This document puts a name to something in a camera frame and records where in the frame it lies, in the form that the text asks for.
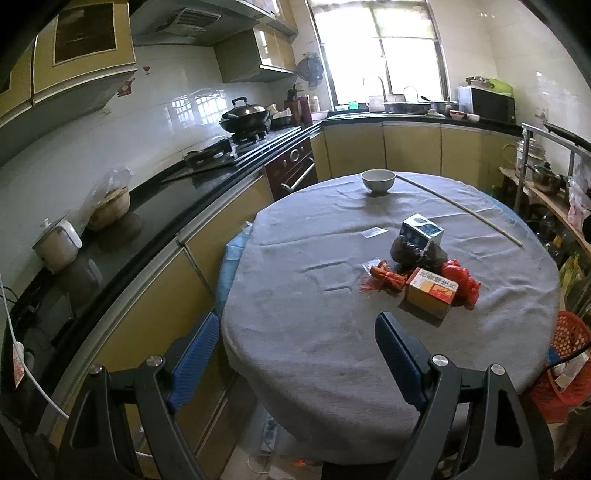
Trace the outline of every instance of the tiled floor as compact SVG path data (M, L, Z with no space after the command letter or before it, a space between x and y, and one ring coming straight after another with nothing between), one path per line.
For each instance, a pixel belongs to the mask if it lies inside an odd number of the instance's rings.
M297 441L281 427L274 453L260 455L263 425L267 418L267 411L257 404L221 480L320 480L322 463L307 459Z

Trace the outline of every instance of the tablecloth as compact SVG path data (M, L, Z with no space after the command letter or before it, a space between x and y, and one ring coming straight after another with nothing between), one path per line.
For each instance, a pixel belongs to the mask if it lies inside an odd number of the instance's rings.
M380 312L392 312L431 353L459 367L503 365L518 392L539 373L556 323L556 265L522 223L459 181L403 175L480 213L524 247L400 179L385 196L369 194L359 175L329 180L259 212L222 318L231 366L282 427L333 463L397 458L418 419L376 345ZM362 263L389 259L402 221L414 213L445 229L442 248L482 282L475 309L452 308L438 326L398 308L402 294L359 291ZM374 226L388 232L361 234ZM466 413L460 406L456 427Z

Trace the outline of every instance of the microwave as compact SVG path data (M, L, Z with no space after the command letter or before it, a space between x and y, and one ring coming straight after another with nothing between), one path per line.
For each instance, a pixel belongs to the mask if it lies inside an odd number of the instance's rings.
M457 88L459 109L465 113L503 124L515 124L515 99L491 90L469 85Z

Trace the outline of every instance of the orange basket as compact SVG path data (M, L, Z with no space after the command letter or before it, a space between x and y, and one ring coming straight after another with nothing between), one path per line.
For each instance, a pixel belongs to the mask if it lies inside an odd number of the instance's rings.
M574 313L561 311L550 346L559 358L576 352L591 340L591 330ZM591 393L591 361L585 363L579 374L564 390L554 382L550 370L536 381L530 397L547 422L565 421L568 407L581 405Z

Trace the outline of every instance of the wooden stick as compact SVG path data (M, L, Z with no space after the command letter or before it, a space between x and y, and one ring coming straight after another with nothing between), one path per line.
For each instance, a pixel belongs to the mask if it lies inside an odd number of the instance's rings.
M415 181L409 180L409 179L405 179L403 176L400 176L398 174L396 174L396 177L399 178L400 180L405 181L406 183L409 183L410 185L414 185L415 187L418 187L422 190L425 190L426 192L429 192L433 195L435 195L435 197L439 197L442 200L445 200L446 202L451 203L452 205L455 205L456 207L458 207L461 210L464 210L464 212L469 213L472 216L475 216L476 218L478 218L480 221L486 223L489 227L493 228L494 230L496 230L497 232L499 232L501 235L507 237L509 240L511 240L515 245L523 248L523 243L520 242L519 240L517 240L514 236L510 235L509 233L505 232L503 229L497 227L494 223L490 222L489 220L487 220L486 218L484 218L482 215L480 215L479 213L474 212L473 210L470 210L468 207L464 207L461 203L457 203L455 200L452 200L451 198L446 197L445 195L436 192L435 190L432 190L428 187L426 187L425 185L421 185L420 183L417 183Z

